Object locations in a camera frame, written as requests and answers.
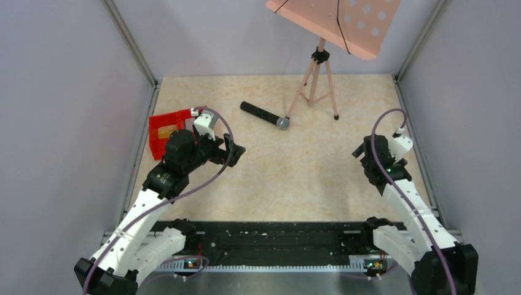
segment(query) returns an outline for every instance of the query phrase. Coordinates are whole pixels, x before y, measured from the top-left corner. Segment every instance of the black microphone handle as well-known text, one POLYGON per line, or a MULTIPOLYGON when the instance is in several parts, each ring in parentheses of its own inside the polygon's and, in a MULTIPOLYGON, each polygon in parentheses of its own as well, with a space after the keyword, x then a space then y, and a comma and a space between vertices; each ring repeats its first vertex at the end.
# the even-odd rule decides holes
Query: black microphone handle
POLYGON ((263 120, 266 120, 268 122, 270 122, 271 124, 273 125, 276 125, 277 123, 277 120, 280 118, 280 116, 277 116, 275 114, 272 114, 271 112, 268 112, 268 111, 265 111, 261 108, 258 108, 256 106, 254 106, 253 104, 251 103, 247 103, 245 101, 243 101, 241 103, 241 109, 245 112, 248 112, 256 117, 259 117, 263 120))

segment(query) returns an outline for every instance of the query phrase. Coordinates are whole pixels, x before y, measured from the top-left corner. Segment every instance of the floor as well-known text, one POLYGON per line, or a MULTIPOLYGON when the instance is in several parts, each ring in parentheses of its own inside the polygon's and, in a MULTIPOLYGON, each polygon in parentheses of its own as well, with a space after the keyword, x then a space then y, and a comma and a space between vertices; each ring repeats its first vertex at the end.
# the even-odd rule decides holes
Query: floor
MULTIPOLYGON (((235 142, 246 153, 210 186, 177 201, 161 220, 364 221, 371 216, 399 220, 368 183, 359 160, 351 156, 363 137, 370 135, 379 115, 399 107, 391 76, 333 75, 338 121, 333 119, 328 98, 311 107, 300 99, 286 131, 239 108, 242 101, 248 101, 283 116, 301 79, 300 75, 164 78, 154 114, 205 104, 225 117, 235 142)), ((321 74, 316 97, 327 91, 327 76, 321 74)), ((401 120, 399 113, 390 114, 378 134, 390 136, 401 120)), ((218 123, 215 131, 222 137, 224 125, 218 123)), ((418 192, 428 203, 413 151, 405 158, 418 192)), ((147 145, 133 200, 156 164, 147 145)), ((219 169, 212 163, 200 167, 190 175, 187 190, 219 169)))

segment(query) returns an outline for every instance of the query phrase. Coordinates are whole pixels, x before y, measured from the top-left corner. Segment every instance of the perforated panel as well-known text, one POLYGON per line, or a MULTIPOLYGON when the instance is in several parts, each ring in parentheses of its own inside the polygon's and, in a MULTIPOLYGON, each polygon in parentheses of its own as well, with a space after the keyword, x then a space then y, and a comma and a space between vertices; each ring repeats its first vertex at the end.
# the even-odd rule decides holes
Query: perforated panel
POLYGON ((353 55, 372 60, 399 4, 400 0, 269 0, 266 6, 343 49, 347 45, 353 55))

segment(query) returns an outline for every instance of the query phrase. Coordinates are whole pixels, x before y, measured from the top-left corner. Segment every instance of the black tripod clamp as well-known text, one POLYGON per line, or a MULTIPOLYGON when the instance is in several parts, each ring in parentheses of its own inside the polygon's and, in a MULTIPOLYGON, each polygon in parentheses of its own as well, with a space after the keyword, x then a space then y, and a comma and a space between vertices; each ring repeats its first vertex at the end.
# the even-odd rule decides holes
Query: black tripod clamp
POLYGON ((324 61, 327 61, 329 59, 329 52, 323 50, 322 52, 318 51, 318 46, 316 47, 315 52, 311 54, 311 58, 316 60, 316 64, 320 65, 324 61))

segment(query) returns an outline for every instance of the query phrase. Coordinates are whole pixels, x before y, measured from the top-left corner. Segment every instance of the gray wall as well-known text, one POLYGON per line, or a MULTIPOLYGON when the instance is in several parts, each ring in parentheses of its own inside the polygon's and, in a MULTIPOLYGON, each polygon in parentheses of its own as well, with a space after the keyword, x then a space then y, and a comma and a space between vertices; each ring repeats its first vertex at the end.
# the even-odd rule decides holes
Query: gray wall
POLYGON ((518 294, 521 2, 453 0, 403 81, 450 227, 487 294, 518 294))
MULTIPOLYGON (((319 40, 267 0, 115 2, 158 77, 304 73, 319 40)), ((436 2, 402 0, 373 61, 326 44, 333 72, 397 73, 436 2)))
POLYGON ((0 293, 80 294, 150 95, 101 1, 1 1, 0 293))

